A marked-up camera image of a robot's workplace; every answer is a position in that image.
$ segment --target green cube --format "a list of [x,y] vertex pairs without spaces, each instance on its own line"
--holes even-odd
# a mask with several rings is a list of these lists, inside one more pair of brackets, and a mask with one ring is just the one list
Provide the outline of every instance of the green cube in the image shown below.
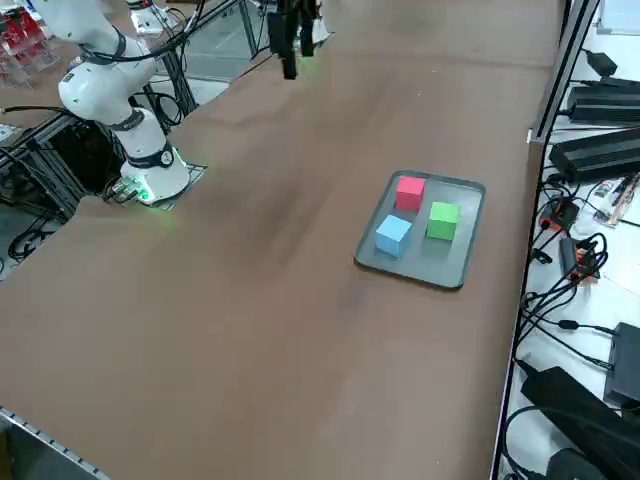
[[427,237],[453,241],[460,220],[460,207],[452,203],[433,202],[429,213]]

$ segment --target brown table surface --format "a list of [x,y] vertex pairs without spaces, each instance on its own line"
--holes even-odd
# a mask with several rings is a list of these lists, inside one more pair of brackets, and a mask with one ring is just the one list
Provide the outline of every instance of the brown table surface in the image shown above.
[[[0,289],[0,402],[113,479],[488,475],[558,2],[326,7],[172,136],[175,211],[83,201]],[[460,291],[353,265],[399,168],[487,187]]]

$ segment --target red cube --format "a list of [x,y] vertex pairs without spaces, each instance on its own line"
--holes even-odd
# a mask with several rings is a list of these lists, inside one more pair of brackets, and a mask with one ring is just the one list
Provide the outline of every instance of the red cube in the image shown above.
[[400,177],[396,188],[396,208],[405,212],[419,212],[424,198],[424,178]]

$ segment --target gray metal tray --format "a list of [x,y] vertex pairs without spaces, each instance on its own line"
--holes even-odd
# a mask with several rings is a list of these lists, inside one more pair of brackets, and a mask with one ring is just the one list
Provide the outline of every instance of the gray metal tray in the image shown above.
[[[396,185],[401,176],[426,180],[424,199],[417,214],[394,208]],[[356,264],[444,288],[462,287],[485,193],[486,188],[477,182],[413,170],[398,170],[391,177],[360,240],[354,257]],[[425,235],[433,202],[455,203],[460,206],[460,220],[453,242]],[[387,215],[395,215],[413,224],[400,258],[382,252],[375,246],[376,230]]]

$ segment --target wooden block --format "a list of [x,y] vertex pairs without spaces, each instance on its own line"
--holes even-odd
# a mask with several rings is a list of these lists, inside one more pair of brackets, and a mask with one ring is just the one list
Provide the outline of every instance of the wooden block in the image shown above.
[[400,177],[396,187],[396,208],[405,212],[419,212],[424,198],[424,178]]
[[401,218],[389,215],[376,230],[376,248],[400,257],[409,239],[411,223]]
[[460,207],[452,203],[433,202],[429,212],[427,237],[453,241],[460,220]]

